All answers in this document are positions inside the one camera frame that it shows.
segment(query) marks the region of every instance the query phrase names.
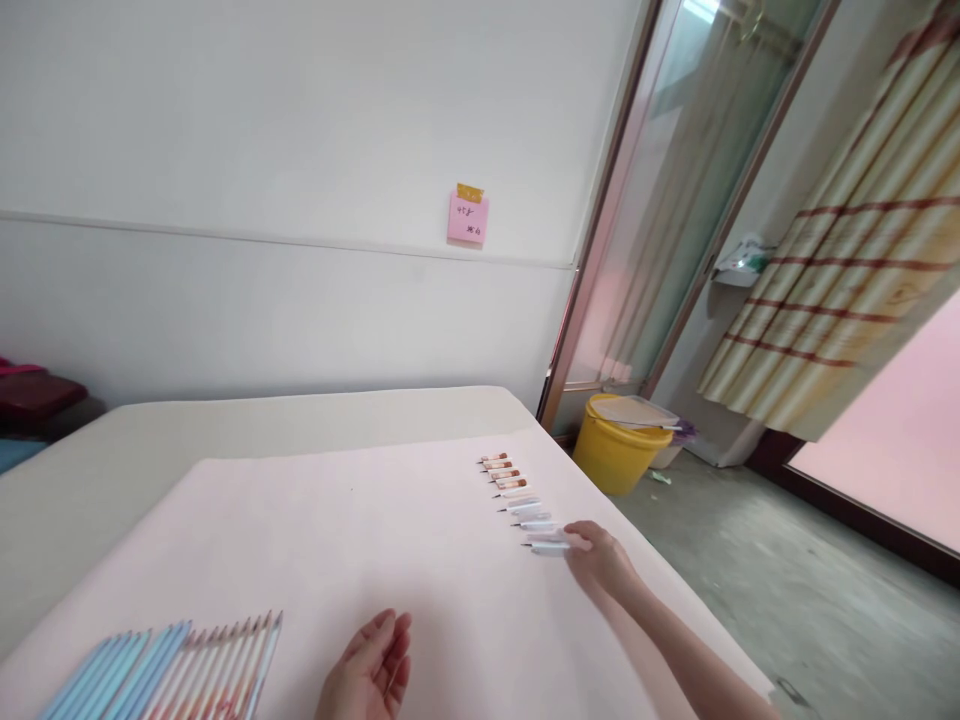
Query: blue cloth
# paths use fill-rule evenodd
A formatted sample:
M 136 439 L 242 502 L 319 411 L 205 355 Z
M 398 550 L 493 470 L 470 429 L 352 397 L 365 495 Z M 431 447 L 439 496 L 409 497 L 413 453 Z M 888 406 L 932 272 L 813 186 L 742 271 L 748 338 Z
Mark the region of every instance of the blue cloth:
M 38 440 L 7 440 L 0 438 L 0 475 L 29 460 L 47 446 Z

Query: checkered curtain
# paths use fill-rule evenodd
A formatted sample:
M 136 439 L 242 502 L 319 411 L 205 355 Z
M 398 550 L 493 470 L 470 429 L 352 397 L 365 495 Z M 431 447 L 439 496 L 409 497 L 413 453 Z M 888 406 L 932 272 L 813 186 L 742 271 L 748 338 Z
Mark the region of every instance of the checkered curtain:
M 817 440 L 956 285 L 960 260 L 960 2 L 900 43 L 724 336 L 699 392 Z

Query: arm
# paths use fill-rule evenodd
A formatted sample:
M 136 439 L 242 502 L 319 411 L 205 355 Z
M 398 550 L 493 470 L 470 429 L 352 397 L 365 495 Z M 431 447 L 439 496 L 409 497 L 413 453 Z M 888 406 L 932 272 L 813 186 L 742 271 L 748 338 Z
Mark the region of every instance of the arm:
M 779 718 L 765 698 L 741 680 L 650 592 L 616 538 L 590 521 L 571 523 L 564 530 L 592 544 L 589 550 L 571 550 L 570 562 L 593 575 L 647 633 L 700 720 Z

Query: concrete floor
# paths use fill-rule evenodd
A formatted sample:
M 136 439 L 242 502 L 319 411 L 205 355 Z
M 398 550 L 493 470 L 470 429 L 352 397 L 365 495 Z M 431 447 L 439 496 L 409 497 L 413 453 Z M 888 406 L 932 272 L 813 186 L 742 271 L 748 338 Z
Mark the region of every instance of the concrete floor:
M 960 591 L 746 468 L 614 500 L 781 689 L 785 719 L 960 718 Z

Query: pink sticky note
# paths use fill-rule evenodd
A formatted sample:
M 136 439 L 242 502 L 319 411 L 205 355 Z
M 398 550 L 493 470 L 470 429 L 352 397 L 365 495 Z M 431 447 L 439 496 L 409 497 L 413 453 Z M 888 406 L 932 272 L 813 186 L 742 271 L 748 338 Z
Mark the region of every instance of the pink sticky note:
M 487 237 L 487 214 L 490 200 L 484 198 L 480 203 L 472 203 L 457 197 L 457 191 L 450 193 L 450 222 L 447 224 L 447 237 L 450 240 L 464 240 L 483 245 Z

